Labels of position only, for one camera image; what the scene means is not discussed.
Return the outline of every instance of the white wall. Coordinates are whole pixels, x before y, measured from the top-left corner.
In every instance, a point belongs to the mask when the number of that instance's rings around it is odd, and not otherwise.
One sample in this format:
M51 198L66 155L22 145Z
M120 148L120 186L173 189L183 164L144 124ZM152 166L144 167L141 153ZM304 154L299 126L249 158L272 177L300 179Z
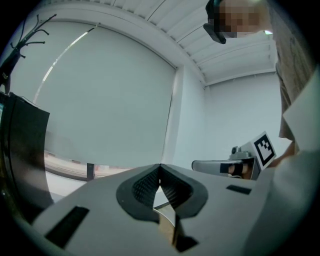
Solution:
M93 26L50 22L21 53L11 90L33 100L58 56ZM175 70L140 43L104 28L77 41L36 104L50 113L45 149L82 163L134 168L161 161Z
M191 70L176 72L162 162L191 169L205 159L205 90Z
M228 159L241 146L266 131L275 153L289 144L279 138L281 97L275 73L246 76L206 87L206 158Z

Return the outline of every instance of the person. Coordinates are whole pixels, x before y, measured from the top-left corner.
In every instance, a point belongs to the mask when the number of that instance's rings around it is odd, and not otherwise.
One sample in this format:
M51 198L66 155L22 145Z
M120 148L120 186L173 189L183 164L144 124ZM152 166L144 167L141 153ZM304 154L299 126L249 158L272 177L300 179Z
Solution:
M238 37L260 31L273 33L283 114L299 96L316 68L316 62L298 26L274 0L222 0L218 10L219 22L225 32L237 33ZM287 138L292 143L283 155L269 165L270 168L299 151L282 115L279 137ZM232 175L234 170L235 166L230 166L229 173ZM250 178L251 171L249 166L244 165L242 178Z

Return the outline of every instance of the ceiling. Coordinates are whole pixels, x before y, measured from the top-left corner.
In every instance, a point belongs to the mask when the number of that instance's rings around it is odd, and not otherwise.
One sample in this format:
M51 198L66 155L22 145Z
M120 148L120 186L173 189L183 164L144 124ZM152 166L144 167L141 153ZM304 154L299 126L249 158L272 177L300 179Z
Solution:
M117 20L102 26L130 36L175 67L187 65L204 86L243 76L274 72L276 47L264 32L214 42L203 29L208 0L44 0L37 10L57 13L55 19L97 22L104 13ZM81 10L76 17L75 11ZM122 20L130 22L121 25Z

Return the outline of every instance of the black slot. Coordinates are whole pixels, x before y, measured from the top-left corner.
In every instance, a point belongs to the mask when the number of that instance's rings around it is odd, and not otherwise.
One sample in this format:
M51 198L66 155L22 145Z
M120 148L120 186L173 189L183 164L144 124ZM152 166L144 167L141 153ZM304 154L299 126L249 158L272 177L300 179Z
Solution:
M95 179L95 165L93 163L86 164L86 179L88 182Z
M71 236L84 220L89 210L83 207L73 208L45 237L56 246L64 248Z
M242 193L242 194L246 194L246 195L249 195L250 192L251 192L250 188L241 187L241 186L235 186L235 185L230 185L226 189L227 190L232 190L232 191L235 191L235 192L239 192L239 193Z

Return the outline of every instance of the black panel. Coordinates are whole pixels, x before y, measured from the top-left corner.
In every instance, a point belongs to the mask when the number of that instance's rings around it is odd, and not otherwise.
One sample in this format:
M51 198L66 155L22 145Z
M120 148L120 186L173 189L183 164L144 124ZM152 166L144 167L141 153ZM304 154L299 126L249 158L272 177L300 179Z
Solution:
M172 244L180 252L184 252L198 244L191 236L186 236L178 216L175 216L175 227Z
M60 248L64 248L88 212L89 210L83 207L73 208L45 237Z
M7 102L9 96L2 91L0 91L0 104L4 105Z
M95 165L93 163L86 164L87 181L92 181L95 178Z
M244 169L244 165L242 163L236 163L234 165L234 171L232 176L241 176L242 177L242 171Z
M246 194L246 195L249 195L250 192L251 192L250 188L236 186L236 185L230 185L226 189L227 190L232 190L232 191L235 191L235 192L239 192L239 193L242 193L242 194Z
M221 163L220 164L220 173L221 174L228 174L229 173L229 167L231 166L230 163Z
M49 113L10 93L1 121L5 174L25 218L32 220L53 204L45 171L45 136Z

